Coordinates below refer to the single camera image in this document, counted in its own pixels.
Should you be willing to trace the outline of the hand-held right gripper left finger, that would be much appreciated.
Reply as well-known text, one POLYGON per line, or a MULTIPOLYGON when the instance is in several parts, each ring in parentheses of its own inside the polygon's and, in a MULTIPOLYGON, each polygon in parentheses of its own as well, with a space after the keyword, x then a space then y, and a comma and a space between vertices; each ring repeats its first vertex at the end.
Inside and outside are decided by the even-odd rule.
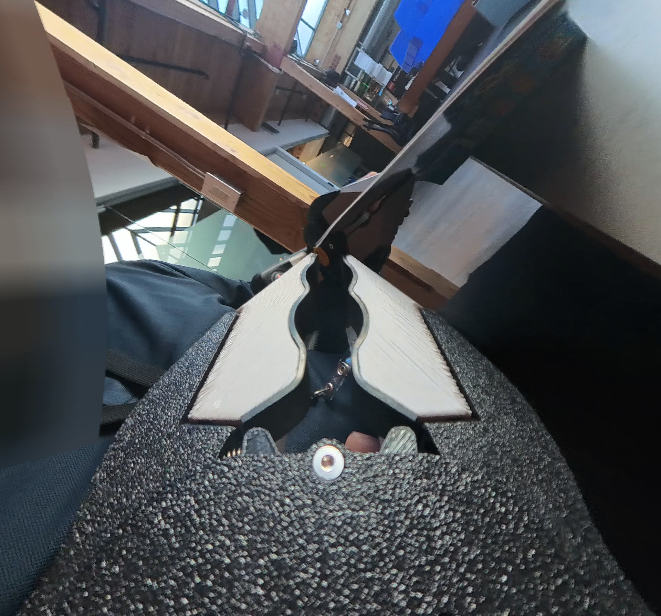
POLYGON ((304 254, 237 311, 189 421, 245 424, 299 386, 307 352, 295 310, 310 291, 306 275, 315 259, 304 254))

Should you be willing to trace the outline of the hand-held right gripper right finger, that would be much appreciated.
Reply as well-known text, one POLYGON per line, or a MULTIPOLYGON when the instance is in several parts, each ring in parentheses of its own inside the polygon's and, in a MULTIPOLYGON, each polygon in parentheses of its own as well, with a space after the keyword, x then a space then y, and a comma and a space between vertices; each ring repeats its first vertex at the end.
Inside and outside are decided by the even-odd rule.
POLYGON ((461 393, 422 307, 352 256, 348 286, 363 324, 352 349, 358 385, 387 406, 420 422, 468 419, 461 393))

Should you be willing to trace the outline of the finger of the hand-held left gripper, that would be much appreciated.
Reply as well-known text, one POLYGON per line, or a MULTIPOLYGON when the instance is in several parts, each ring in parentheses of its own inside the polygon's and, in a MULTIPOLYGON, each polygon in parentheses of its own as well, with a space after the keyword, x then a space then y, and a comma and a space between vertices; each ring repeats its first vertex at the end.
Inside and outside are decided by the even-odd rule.
POLYGON ((403 180, 370 213, 366 224, 356 230, 356 258, 374 272, 380 272, 391 253, 395 238, 409 214, 413 180, 403 180))
POLYGON ((341 202, 336 203, 341 194, 324 194, 310 205, 305 225, 307 252, 312 252, 327 229, 341 216, 341 202))

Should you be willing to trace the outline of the toy instruction booklet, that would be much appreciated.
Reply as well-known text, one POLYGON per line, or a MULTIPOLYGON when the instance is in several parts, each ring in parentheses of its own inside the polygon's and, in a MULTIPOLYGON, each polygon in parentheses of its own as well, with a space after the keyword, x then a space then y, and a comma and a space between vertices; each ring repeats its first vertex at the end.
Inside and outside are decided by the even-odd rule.
POLYGON ((344 186, 341 216, 312 252, 324 268, 356 258, 356 230, 403 180, 452 174, 519 104, 585 42, 568 17, 568 0, 540 0, 465 77, 438 110, 380 172, 344 186))

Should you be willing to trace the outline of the person's torso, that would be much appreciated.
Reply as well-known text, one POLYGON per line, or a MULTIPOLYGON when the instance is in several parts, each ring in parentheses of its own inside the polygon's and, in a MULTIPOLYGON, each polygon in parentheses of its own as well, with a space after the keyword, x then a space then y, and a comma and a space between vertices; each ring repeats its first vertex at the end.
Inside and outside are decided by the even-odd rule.
POLYGON ((138 405, 114 439, 1 471, 2 615, 374 615, 359 510, 339 484, 309 498, 265 459, 225 461, 233 435, 184 425, 190 387, 253 292, 244 281, 152 260, 106 267, 104 405, 138 405))

